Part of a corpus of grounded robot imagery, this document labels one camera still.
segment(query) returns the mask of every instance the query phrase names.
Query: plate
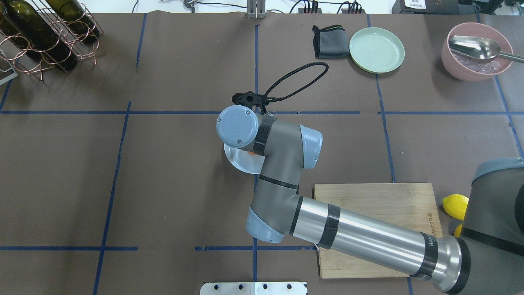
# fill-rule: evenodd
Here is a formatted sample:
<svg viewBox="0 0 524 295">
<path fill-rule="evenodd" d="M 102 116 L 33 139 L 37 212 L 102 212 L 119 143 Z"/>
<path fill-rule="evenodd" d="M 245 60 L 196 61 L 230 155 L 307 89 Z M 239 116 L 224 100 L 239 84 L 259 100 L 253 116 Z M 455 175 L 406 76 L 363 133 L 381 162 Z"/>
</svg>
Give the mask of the plate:
<svg viewBox="0 0 524 295">
<path fill-rule="evenodd" d="M 392 32 L 382 28 L 364 28 L 350 40 L 353 61 L 371 73 L 387 73 L 404 61 L 404 45 Z"/>
<path fill-rule="evenodd" d="M 264 156 L 253 155 L 249 152 L 230 147 L 225 143 L 224 152 L 233 166 L 242 172 L 250 174 L 259 174 L 262 170 L 264 159 L 266 158 Z"/>
</svg>

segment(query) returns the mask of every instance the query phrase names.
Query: pink bowl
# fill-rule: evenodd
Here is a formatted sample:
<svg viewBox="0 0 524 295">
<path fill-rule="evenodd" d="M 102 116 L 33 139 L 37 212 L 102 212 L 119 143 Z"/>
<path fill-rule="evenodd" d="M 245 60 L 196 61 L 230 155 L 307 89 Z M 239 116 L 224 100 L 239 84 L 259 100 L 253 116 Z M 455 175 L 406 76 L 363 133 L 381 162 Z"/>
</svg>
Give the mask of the pink bowl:
<svg viewBox="0 0 524 295">
<path fill-rule="evenodd" d="M 500 69 L 495 73 L 479 73 L 466 68 L 451 54 L 450 47 L 447 43 L 447 41 L 455 35 L 493 39 L 500 44 L 501 51 L 513 53 L 513 49 L 508 40 L 499 31 L 478 23 L 463 23 L 457 25 L 451 29 L 442 46 L 442 63 L 444 64 L 444 68 L 446 68 L 453 77 L 464 81 L 482 81 L 504 72 L 511 66 L 512 61 L 497 57 L 495 60 L 500 63 Z"/>
</svg>

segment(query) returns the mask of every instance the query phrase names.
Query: scoop handle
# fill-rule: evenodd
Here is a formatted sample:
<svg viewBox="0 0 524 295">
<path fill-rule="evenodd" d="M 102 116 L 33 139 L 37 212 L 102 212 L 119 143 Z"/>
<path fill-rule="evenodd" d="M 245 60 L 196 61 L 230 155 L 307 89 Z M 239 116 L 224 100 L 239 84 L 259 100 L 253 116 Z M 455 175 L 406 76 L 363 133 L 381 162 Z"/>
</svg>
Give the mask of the scoop handle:
<svg viewBox="0 0 524 295">
<path fill-rule="evenodd" d="M 502 57 L 504 59 L 509 59 L 509 60 L 520 62 L 520 63 L 524 64 L 524 56 L 520 56 L 520 55 L 516 55 L 516 54 L 511 54 L 509 52 L 501 51 L 498 54 L 498 57 Z"/>
</svg>

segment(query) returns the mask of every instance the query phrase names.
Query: light green plate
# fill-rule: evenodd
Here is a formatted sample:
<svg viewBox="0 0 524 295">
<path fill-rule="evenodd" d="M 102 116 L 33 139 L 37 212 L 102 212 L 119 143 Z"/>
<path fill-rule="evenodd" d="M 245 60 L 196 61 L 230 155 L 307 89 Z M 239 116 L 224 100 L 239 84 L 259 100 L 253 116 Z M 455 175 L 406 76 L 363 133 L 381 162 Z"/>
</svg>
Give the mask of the light green plate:
<svg viewBox="0 0 524 295">
<path fill-rule="evenodd" d="M 404 45 L 392 32 L 381 28 L 365 28 L 350 40 L 353 61 L 365 71 L 387 73 L 404 61 Z"/>
</svg>

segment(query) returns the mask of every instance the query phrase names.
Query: gray folded cloth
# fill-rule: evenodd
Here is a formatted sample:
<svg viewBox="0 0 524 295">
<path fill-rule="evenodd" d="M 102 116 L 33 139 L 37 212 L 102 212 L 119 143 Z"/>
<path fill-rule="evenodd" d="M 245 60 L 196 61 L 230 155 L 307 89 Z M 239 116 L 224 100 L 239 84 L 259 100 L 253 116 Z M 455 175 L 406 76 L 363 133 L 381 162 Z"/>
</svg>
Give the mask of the gray folded cloth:
<svg viewBox="0 0 524 295">
<path fill-rule="evenodd" d="M 341 25 L 333 25 L 323 29 L 313 26 L 315 37 L 313 48 L 315 57 L 320 59 L 344 58 L 350 54 L 347 34 Z"/>
</svg>

